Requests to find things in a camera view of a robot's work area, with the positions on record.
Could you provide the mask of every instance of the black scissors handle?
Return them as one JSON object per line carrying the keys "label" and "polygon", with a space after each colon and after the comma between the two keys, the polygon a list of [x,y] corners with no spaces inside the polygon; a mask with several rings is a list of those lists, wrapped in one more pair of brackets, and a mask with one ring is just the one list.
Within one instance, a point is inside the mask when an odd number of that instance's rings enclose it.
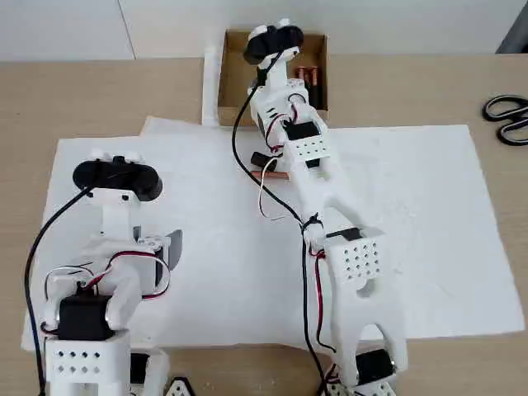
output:
{"label": "black scissors handle", "polygon": [[[491,108],[498,103],[512,103],[516,105],[516,107],[501,113],[493,113]],[[520,118],[523,118],[522,116],[525,113],[528,114],[528,100],[517,95],[500,95],[498,97],[494,97],[487,101],[482,108],[482,117],[486,121],[512,120],[514,124],[516,124]]]}
{"label": "black scissors handle", "polygon": [[499,128],[497,131],[497,137],[501,142],[510,146],[526,146],[528,144],[528,138],[513,139],[508,137],[510,132],[514,130],[519,130],[520,128],[523,128],[525,126],[528,126],[528,117],[520,117],[511,124],[506,124],[502,128]]}

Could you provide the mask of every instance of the white wall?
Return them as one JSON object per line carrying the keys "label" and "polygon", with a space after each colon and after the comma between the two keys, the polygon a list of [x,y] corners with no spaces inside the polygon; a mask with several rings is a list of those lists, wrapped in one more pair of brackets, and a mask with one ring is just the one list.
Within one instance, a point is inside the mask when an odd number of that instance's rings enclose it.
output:
{"label": "white wall", "polygon": [[0,60],[132,58],[116,0],[0,0]]}
{"label": "white wall", "polygon": [[[526,0],[121,0],[139,58],[201,56],[284,16],[333,53],[493,53]],[[0,0],[0,59],[131,59],[118,0]]]}

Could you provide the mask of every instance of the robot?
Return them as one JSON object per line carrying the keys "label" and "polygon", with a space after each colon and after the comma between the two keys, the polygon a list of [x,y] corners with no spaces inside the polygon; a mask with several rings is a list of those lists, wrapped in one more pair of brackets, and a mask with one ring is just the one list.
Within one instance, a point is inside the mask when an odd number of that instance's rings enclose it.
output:
{"label": "robot", "polygon": [[[260,182],[252,178],[263,187],[267,167],[277,162],[285,168],[298,193],[297,220],[304,244],[328,266],[334,345],[329,349],[338,379],[327,391],[390,395],[394,392],[388,381],[408,368],[408,355],[386,236],[369,226],[367,211],[354,199],[328,128],[309,104],[304,81],[287,77],[286,64],[300,52],[303,38],[302,30],[288,19],[276,26],[259,26],[249,36],[244,58],[257,66],[257,80],[248,89],[251,117],[271,151],[270,156],[253,154],[252,160],[257,159],[253,164],[264,172]],[[347,226],[327,226],[327,208],[344,216]],[[371,324],[381,331],[385,345],[358,353],[361,332]]]}
{"label": "robot", "polygon": [[[309,104],[304,81],[288,78],[287,62],[303,44],[303,32],[282,20],[259,26],[249,36],[244,58],[257,66],[257,80],[233,128],[233,152],[243,170],[298,221],[303,240],[304,335],[319,374],[320,392],[328,395],[393,396],[389,385],[408,368],[403,315],[386,254],[386,236],[369,226],[367,212],[354,193],[332,146],[328,128]],[[261,180],[240,161],[236,130],[250,106],[271,154],[253,155]],[[299,196],[297,214],[264,186],[266,170],[279,163]],[[159,396],[167,383],[169,363],[159,349],[132,350],[126,328],[142,300],[161,297],[182,249],[182,232],[142,236],[137,222],[141,202],[155,200],[163,184],[155,169],[138,156],[99,153],[73,173],[81,193],[54,215],[35,241],[26,267],[26,297],[32,255],[42,234],[68,207],[86,196],[101,208],[98,235],[89,241],[76,266],[54,268],[45,278],[46,304],[40,330],[45,341],[45,370],[51,396]],[[325,210],[333,208],[347,221],[333,228]],[[332,369],[325,375],[311,346],[306,307],[306,256],[325,261],[332,287],[330,327]],[[36,323],[28,299],[34,334]],[[381,348],[359,352],[365,326],[382,332]],[[35,339],[37,365],[40,348]],[[45,394],[40,375],[40,394]],[[192,395],[188,381],[175,379],[167,394]]]}

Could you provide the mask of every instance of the white robot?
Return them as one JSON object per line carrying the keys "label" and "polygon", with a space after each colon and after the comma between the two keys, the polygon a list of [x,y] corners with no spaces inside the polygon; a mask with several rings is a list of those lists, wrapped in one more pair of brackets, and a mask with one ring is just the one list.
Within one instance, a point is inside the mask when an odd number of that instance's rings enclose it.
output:
{"label": "white robot", "polygon": [[[281,163],[299,195],[304,242],[318,252],[318,259],[326,257],[332,282],[332,359],[339,378],[328,392],[394,394],[387,381],[408,368],[408,355],[386,237],[369,227],[366,211],[355,201],[328,128],[309,104],[304,81],[287,78],[286,63],[302,42],[302,31],[287,19],[259,26],[249,36],[244,58],[257,65],[257,83],[248,89],[251,116],[273,154],[265,165],[263,154],[258,156],[264,169],[260,181],[252,178],[262,188],[267,167]],[[326,226],[327,208],[340,212],[348,225]],[[358,353],[361,332],[370,324],[382,332],[385,345]]]}

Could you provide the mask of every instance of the table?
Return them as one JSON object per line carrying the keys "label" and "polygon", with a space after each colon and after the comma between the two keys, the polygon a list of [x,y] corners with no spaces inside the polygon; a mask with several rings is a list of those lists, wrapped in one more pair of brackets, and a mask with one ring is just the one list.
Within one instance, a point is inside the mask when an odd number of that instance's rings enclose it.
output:
{"label": "table", "polygon": [[[0,394],[36,394],[20,350],[22,272],[59,138],[138,134],[145,116],[200,121],[202,59],[0,64]],[[479,117],[497,93],[528,96],[528,56],[338,55],[328,65],[330,126],[468,124],[524,306],[528,306],[528,151]],[[409,342],[402,395],[526,394],[528,335]],[[310,395],[307,352],[284,346],[171,351],[199,395]]]}

